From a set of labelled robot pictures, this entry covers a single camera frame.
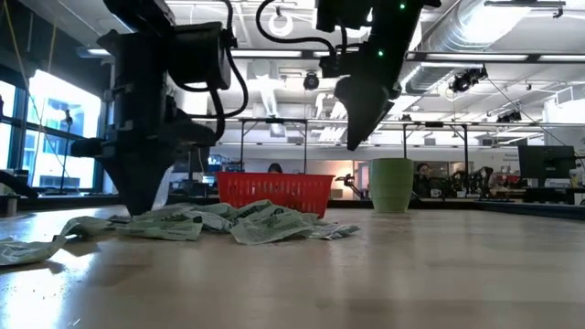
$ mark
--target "wooden table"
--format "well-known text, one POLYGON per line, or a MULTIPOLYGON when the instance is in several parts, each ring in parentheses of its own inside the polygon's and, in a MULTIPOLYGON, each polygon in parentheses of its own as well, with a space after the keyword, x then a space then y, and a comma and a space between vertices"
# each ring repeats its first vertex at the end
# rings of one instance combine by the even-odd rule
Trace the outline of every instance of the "wooden table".
MULTIPOLYGON (((48 241, 80 215, 0 220, 48 241)), ((476 211, 328 210, 362 230, 248 247, 110 237, 3 269, 2 328, 582 328, 585 226, 476 211)))

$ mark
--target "computer monitor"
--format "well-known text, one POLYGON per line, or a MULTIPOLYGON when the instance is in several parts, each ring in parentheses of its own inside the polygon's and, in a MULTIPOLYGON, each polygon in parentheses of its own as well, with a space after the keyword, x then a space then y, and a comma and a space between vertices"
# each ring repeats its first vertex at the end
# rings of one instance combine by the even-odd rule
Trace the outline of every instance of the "computer monitor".
POLYGON ((522 178, 538 179, 538 187, 544 187, 548 178, 569 178, 569 170, 575 169, 573 146, 518 146, 520 174, 522 178))

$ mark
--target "green mug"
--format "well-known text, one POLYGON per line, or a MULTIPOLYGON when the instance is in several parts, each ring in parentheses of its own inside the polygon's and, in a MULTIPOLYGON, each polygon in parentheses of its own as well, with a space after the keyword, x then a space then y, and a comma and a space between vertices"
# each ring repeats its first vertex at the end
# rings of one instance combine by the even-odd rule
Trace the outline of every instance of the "green mug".
POLYGON ((369 194, 381 213, 404 213, 409 207, 414 168, 410 159, 376 159, 369 164, 369 194))

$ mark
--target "red basket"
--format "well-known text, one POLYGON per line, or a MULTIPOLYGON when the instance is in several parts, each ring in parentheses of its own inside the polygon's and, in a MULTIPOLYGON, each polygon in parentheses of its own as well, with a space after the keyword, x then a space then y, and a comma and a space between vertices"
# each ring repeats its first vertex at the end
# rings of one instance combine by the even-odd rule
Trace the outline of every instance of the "red basket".
POLYGON ((332 175, 292 175, 255 173, 216 173, 219 199, 234 207, 269 199, 273 204, 305 213, 319 214, 327 209, 332 175))

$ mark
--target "window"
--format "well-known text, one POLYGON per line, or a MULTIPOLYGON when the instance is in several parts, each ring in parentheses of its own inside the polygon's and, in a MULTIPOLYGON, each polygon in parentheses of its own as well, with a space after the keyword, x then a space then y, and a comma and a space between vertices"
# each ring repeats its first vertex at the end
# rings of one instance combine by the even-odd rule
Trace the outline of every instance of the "window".
MULTIPOLYGON (((37 70, 30 79, 27 121, 83 137, 98 132, 101 100, 46 72, 37 70), (67 115, 72 124, 67 123, 67 115)), ((30 184, 60 187, 63 164, 64 186, 92 188, 95 161, 69 156, 73 141, 50 133, 27 130, 23 153, 23 169, 28 169, 30 184)))
POLYGON ((30 79, 27 121, 83 137, 95 137, 98 132, 101 100, 46 72, 37 70, 30 79), (66 112, 73 120, 69 128, 66 112))
POLYGON ((69 150, 72 141, 52 135, 47 135, 43 145, 43 153, 45 154, 58 154, 58 155, 70 155, 69 150))
MULTIPOLYGON (((40 177, 40 185, 43 187, 61 187, 61 176, 47 176, 42 175, 40 177)), ((63 187, 64 188, 79 188, 80 187, 80 179, 75 177, 64 177, 63 178, 63 187)))
POLYGON ((0 96, 4 102, 2 114, 11 117, 15 109, 16 87, 6 82, 0 81, 0 96))
POLYGON ((69 141, 68 144, 66 138, 50 134, 45 138, 44 133, 27 130, 22 164, 23 169, 29 172, 29 184, 34 187, 55 187, 55 182, 51 178, 43 177, 58 177, 57 186, 60 186, 63 163, 67 154, 65 177, 70 179, 66 181, 69 182, 66 186, 92 188, 95 160, 69 156, 72 142, 69 141))
POLYGON ((6 169, 8 167, 11 131, 12 127, 9 124, 0 123, 0 169, 6 169))

